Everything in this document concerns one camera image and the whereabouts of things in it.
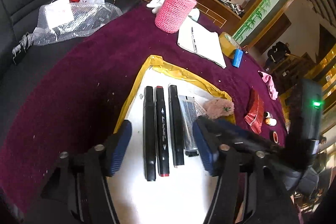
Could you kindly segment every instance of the metal bolt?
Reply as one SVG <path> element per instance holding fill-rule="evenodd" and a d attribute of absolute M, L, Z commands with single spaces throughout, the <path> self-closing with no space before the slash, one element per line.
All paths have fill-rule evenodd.
<path fill-rule="evenodd" d="M 67 158 L 69 156 L 69 153 L 68 152 L 62 152 L 61 154 L 59 154 L 59 157 L 61 158 L 61 159 L 65 159 L 65 158 Z"/>
<path fill-rule="evenodd" d="M 221 144 L 219 149 L 223 151 L 229 151 L 230 147 L 227 144 Z"/>
<path fill-rule="evenodd" d="M 255 154 L 256 154 L 257 157 L 259 157 L 259 158 L 263 158 L 263 157 L 265 157 L 265 153 L 264 153 L 263 151 L 257 151 Z"/>
<path fill-rule="evenodd" d="M 102 144 L 98 144 L 94 147 L 94 149 L 96 151 L 103 151 L 105 149 L 105 146 L 103 146 Z"/>

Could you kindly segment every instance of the bubble wrap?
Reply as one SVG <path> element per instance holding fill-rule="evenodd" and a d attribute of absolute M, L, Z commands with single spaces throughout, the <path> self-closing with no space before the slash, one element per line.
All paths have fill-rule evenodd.
<path fill-rule="evenodd" d="M 155 25 L 167 33 L 177 32 L 196 3 L 192 0 L 165 0 L 156 15 Z"/>
<path fill-rule="evenodd" d="M 110 3 L 105 3 L 104 5 L 70 3 L 74 20 L 49 29 L 45 7 L 46 5 L 43 5 L 40 8 L 37 27 L 34 30 L 34 44 L 38 46 L 75 37 L 88 37 L 111 20 L 122 15 L 121 10 Z"/>

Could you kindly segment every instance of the green light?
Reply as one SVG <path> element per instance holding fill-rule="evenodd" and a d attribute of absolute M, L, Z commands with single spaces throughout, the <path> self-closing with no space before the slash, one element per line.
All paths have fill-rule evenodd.
<path fill-rule="evenodd" d="M 321 106 L 321 102 L 313 102 L 313 106 Z"/>

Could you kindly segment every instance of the open notebook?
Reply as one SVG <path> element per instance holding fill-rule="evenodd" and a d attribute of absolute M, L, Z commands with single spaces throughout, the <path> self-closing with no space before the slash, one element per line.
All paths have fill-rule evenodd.
<path fill-rule="evenodd" d="M 191 29 L 193 28 L 195 47 Z M 177 44 L 189 51 L 207 58 L 222 68 L 226 68 L 218 34 L 209 32 L 202 25 L 187 17 L 178 32 Z"/>

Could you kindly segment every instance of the purple tablecloth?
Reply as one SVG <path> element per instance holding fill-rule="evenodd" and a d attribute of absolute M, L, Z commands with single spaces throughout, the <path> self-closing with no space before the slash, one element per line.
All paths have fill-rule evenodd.
<path fill-rule="evenodd" d="M 169 63 L 193 72 L 226 91 L 235 104 L 236 123 L 244 120 L 251 88 L 258 91 L 265 110 L 278 120 L 263 124 L 262 136 L 276 130 L 284 144 L 285 128 L 279 100 L 272 101 L 258 74 L 259 65 L 249 55 L 240 68 L 227 68 L 182 50 L 177 33 L 168 34 L 154 24 L 155 15 L 145 6 L 110 22 L 65 56 L 29 95 L 0 151 L 0 186 L 7 197 L 26 211 L 62 151 L 85 152 L 113 132 L 122 105 L 146 58 L 160 55 Z M 205 16 L 199 23 L 220 30 Z"/>

